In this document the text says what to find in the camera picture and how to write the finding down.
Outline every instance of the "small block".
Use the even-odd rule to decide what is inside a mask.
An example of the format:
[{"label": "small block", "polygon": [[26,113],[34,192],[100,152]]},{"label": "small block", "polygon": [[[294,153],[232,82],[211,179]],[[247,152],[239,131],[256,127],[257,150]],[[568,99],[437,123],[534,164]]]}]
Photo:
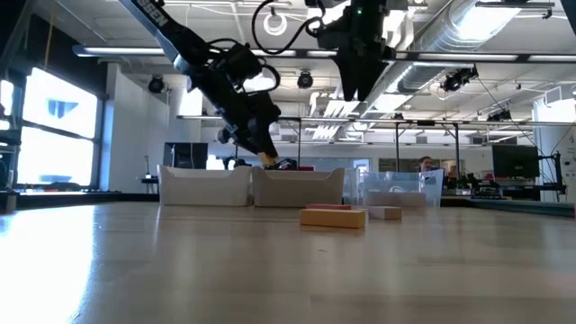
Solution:
[{"label": "small block", "polygon": [[300,224],[362,229],[366,225],[365,215],[365,211],[305,209],[300,211]]},{"label": "small block", "polygon": [[310,203],[310,204],[306,205],[306,209],[352,211],[352,206],[351,205],[325,204],[325,203]]},{"label": "small block", "polygon": [[371,219],[375,220],[401,220],[402,208],[400,207],[387,207],[387,206],[370,206],[368,207],[368,214]]}]

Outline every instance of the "beige block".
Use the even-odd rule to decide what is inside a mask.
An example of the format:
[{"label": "beige block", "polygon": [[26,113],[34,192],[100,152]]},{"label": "beige block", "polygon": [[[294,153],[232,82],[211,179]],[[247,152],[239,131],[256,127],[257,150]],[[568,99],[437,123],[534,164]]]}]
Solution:
[{"label": "beige block", "polygon": [[366,225],[365,211],[301,210],[301,225],[361,229]]},{"label": "beige block", "polygon": [[401,220],[402,208],[391,206],[371,206],[368,207],[368,214],[375,220]]}]

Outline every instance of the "cable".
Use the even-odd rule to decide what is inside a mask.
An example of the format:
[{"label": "cable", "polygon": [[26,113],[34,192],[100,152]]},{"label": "cable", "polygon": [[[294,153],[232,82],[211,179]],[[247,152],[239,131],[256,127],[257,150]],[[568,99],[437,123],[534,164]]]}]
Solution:
[{"label": "cable", "polygon": [[258,17],[258,15],[260,14],[260,11],[267,5],[270,5],[272,2],[274,2],[275,0],[266,0],[264,1],[262,4],[260,4],[258,6],[258,8],[254,11],[254,14],[252,15],[252,37],[254,38],[254,42],[256,43],[256,45],[258,46],[258,48],[260,50],[262,50],[264,53],[268,54],[268,55],[279,55],[284,53],[286,50],[288,50],[296,41],[296,39],[298,39],[298,36],[300,36],[300,34],[302,33],[302,31],[305,29],[306,33],[308,33],[311,37],[316,37],[316,33],[314,31],[312,31],[310,29],[310,25],[312,23],[319,23],[320,27],[324,25],[324,22],[322,21],[322,18],[324,17],[324,15],[326,14],[326,8],[324,8],[324,4],[320,1],[317,0],[317,5],[318,8],[321,10],[322,12],[322,16],[320,17],[312,17],[310,19],[308,19],[306,22],[304,22],[299,28],[298,31],[296,31],[296,33],[294,34],[294,36],[292,36],[292,38],[290,39],[290,41],[288,41],[288,43],[281,49],[279,50],[268,50],[265,49],[264,46],[262,46],[262,44],[260,43],[260,41],[258,40],[258,37],[256,35],[256,18]]},{"label": "cable", "polygon": [[[490,92],[490,90],[488,90],[488,87],[482,82],[482,80],[477,77],[478,81],[480,82],[480,84],[482,85],[482,87],[484,88],[484,90],[486,90],[486,93],[492,98],[492,100],[494,101],[494,103],[496,103],[496,105],[503,111],[505,112],[506,109],[504,109],[504,107],[502,107],[502,105],[500,105],[500,103],[498,102],[498,100],[494,97],[494,95],[492,95],[492,93]],[[542,154],[543,156],[545,156],[545,153],[536,145],[536,143],[530,139],[527,134],[524,132],[524,130],[522,130],[520,128],[520,126],[518,126],[518,124],[513,120],[510,119],[511,122],[514,123],[514,125],[518,128],[519,131],[522,132],[522,135],[524,135],[525,138],[527,138],[535,147],[536,149],[538,149],[538,152],[540,152],[540,154]],[[556,181],[554,181],[554,172],[552,172],[552,167],[550,166],[550,161],[548,161],[548,159],[544,159],[546,161],[546,164],[548,165],[548,169],[550,171],[550,175],[553,178],[553,182],[558,182],[559,179],[556,179]]]}]

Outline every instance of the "monitor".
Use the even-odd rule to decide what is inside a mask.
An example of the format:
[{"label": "monitor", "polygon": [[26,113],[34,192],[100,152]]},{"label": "monitor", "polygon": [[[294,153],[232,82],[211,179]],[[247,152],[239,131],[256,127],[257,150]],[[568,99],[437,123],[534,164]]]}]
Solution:
[{"label": "monitor", "polygon": [[522,145],[493,145],[494,177],[535,178],[540,176],[538,148]]}]

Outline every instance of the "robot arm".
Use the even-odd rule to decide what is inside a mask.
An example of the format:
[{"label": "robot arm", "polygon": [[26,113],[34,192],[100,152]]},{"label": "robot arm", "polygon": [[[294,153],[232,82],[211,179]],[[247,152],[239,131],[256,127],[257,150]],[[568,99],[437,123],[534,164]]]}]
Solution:
[{"label": "robot arm", "polygon": [[269,91],[248,93],[243,90],[246,79],[267,68],[280,76],[273,67],[262,65],[248,45],[234,40],[228,49],[206,42],[190,29],[173,20],[162,8],[161,0],[120,0],[134,17],[157,39],[174,67],[187,77],[187,90],[196,87],[214,105],[216,113],[226,122],[219,133],[222,143],[233,139],[234,144],[260,156],[265,166],[276,163],[278,154],[268,132],[269,125],[278,121],[280,109],[273,104]]}]

